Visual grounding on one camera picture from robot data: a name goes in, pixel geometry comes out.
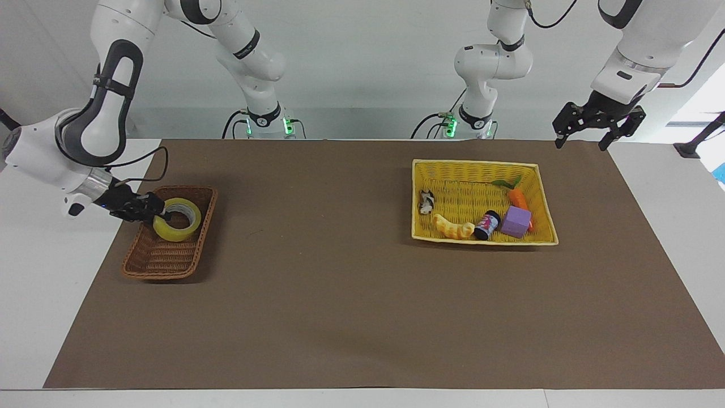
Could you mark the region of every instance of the purple cube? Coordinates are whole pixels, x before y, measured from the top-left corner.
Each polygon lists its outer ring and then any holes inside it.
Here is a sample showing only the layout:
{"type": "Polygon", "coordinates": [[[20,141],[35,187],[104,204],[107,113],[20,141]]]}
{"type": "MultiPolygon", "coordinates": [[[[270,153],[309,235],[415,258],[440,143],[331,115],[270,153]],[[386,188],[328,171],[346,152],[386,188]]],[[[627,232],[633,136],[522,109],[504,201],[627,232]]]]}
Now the purple cube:
{"type": "Polygon", "coordinates": [[[501,223],[501,232],[511,237],[523,238],[531,222],[531,211],[523,210],[513,205],[508,208],[506,216],[501,223]]]}

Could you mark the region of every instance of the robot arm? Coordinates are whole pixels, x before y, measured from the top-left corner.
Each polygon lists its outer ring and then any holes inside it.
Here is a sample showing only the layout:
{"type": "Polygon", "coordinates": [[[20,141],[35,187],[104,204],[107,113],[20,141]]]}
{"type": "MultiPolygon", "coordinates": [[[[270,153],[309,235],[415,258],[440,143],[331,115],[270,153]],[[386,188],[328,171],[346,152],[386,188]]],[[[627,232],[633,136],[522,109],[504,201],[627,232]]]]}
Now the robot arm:
{"type": "Polygon", "coordinates": [[[286,60],[274,51],[240,10],[235,0],[166,0],[165,14],[208,25],[219,41],[217,60],[229,71],[246,100],[252,134],[285,137],[289,124],[274,83],[284,75],[286,60]]]}
{"type": "Polygon", "coordinates": [[[622,39],[592,82],[584,106],[569,102],[553,121],[556,146],[586,128],[608,128],[600,149],[630,137],[645,118],[637,103],[697,38],[721,0],[599,0],[602,18],[622,30],[622,39]]]}
{"type": "Polygon", "coordinates": [[[0,150],[13,168],[66,192],[69,216],[91,203],[126,221],[152,221],[163,214],[162,200],[134,193],[107,166],[125,149],[128,108],[164,13],[210,25],[221,44],[220,60],[242,87],[255,128],[286,134],[284,109],[272,86],[282,77],[284,58],[269,50],[236,1],[101,0],[91,23],[101,63],[88,104],[33,125],[9,126],[12,133],[0,150]]]}
{"type": "Polygon", "coordinates": [[[459,132],[485,133],[498,97],[488,81],[523,78],[531,70],[533,56],[523,37],[527,18],[526,0],[494,0],[487,25],[499,41],[466,46],[456,54],[456,73],[466,85],[463,103],[454,108],[459,132]]]}
{"type": "Polygon", "coordinates": [[[163,212],[158,197],[137,195],[104,168],[125,149],[126,115],[162,8],[160,1],[101,0],[91,23],[101,63],[88,104],[18,127],[6,139],[3,159],[67,193],[68,216],[91,203],[127,221],[163,212]]]}

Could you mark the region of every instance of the brown paper sheet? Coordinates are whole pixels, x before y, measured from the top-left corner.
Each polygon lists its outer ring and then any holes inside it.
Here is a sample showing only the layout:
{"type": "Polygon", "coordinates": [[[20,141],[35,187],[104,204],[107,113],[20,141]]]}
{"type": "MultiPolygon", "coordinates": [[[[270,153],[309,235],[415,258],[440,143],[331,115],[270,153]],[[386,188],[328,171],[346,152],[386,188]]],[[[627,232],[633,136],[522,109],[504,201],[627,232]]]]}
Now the brown paper sheet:
{"type": "Polygon", "coordinates": [[[219,189],[197,273],[122,277],[124,224],[47,388],[725,388],[724,355],[596,144],[164,144],[163,184],[219,189]],[[538,163],[561,244],[412,240],[414,158],[538,163]]]}

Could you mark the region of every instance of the yellow tape roll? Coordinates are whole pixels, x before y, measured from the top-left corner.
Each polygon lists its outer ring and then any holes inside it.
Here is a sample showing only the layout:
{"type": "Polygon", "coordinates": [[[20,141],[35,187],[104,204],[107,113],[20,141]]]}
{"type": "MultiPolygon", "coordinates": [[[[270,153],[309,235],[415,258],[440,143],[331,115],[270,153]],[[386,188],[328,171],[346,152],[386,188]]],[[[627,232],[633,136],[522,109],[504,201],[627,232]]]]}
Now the yellow tape roll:
{"type": "Polygon", "coordinates": [[[189,238],[194,231],[199,228],[202,223],[202,212],[191,201],[185,198],[170,198],[164,202],[164,212],[166,213],[182,213],[188,218],[188,227],[184,229],[176,229],[166,220],[159,216],[154,217],[154,231],[164,240],[170,242],[181,242],[189,238]]]}

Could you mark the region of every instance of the wicker basket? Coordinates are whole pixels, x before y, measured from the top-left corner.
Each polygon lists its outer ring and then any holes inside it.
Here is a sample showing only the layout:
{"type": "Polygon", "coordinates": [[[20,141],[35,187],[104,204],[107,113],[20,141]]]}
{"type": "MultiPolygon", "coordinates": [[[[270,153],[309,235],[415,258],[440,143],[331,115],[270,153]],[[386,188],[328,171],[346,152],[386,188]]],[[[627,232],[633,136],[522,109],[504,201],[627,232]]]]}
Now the wicker basket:
{"type": "Polygon", "coordinates": [[[413,161],[413,225],[414,239],[432,242],[450,242],[469,245],[557,245],[554,223],[544,195],[544,186],[536,164],[500,163],[464,160],[413,161]],[[522,176],[521,189],[532,213],[534,231],[523,238],[494,232],[488,241],[471,237],[451,240],[436,230],[433,214],[439,213],[456,224],[478,223],[488,210],[503,217],[511,202],[504,187],[495,186],[494,180],[513,182],[522,176]],[[435,207],[428,215],[420,214],[418,204],[421,190],[430,190],[435,196],[435,207]]]}
{"type": "MultiPolygon", "coordinates": [[[[181,197],[190,200],[202,212],[204,221],[195,233],[182,242],[159,238],[153,227],[142,224],[123,260],[122,273],[140,280],[174,280],[190,276],[196,270],[204,247],[209,222],[217,201],[217,190],[211,187],[168,186],[154,191],[162,200],[181,197]]],[[[169,225],[184,228],[188,220],[172,213],[169,225]]]]}

